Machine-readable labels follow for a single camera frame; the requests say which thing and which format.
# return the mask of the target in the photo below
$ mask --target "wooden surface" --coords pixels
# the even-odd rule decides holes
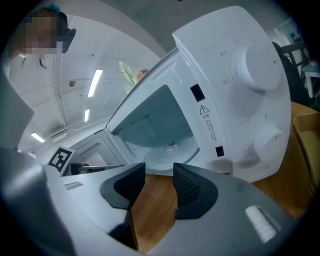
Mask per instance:
[[[280,204],[294,219],[308,209],[312,193],[307,162],[293,128],[293,118],[314,110],[291,103],[291,131],[279,171],[253,184]],[[131,209],[138,250],[147,253],[167,234],[175,222],[177,194],[171,176],[147,175],[145,185]]]

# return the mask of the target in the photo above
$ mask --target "white knob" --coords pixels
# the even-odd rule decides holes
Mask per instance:
[[[270,42],[266,45],[251,44],[238,50],[236,72],[251,89],[270,91],[281,78],[281,60]]]
[[[286,149],[286,135],[272,124],[265,125],[256,135],[253,148],[261,161],[267,162],[282,156]]]

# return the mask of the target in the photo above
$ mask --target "white microwave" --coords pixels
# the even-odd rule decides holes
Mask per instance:
[[[254,182],[279,170],[291,127],[289,87],[265,31],[238,6],[173,34],[176,48],[121,102],[105,129],[71,148],[108,165],[183,163]]]

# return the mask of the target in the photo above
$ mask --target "warning triangle symbol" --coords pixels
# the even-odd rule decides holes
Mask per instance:
[[[209,112],[209,109],[207,109],[205,106],[201,105],[200,115],[208,113],[208,112]]]

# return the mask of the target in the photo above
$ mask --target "black rectangle latch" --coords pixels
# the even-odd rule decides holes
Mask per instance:
[[[215,151],[216,151],[216,155],[217,155],[218,157],[222,157],[222,156],[225,155],[224,147],[223,147],[223,146],[217,146],[217,147],[215,148]]]
[[[192,86],[190,89],[191,89],[191,92],[193,93],[193,96],[195,97],[197,102],[202,101],[206,98],[204,96],[204,93],[202,92],[199,84]]]

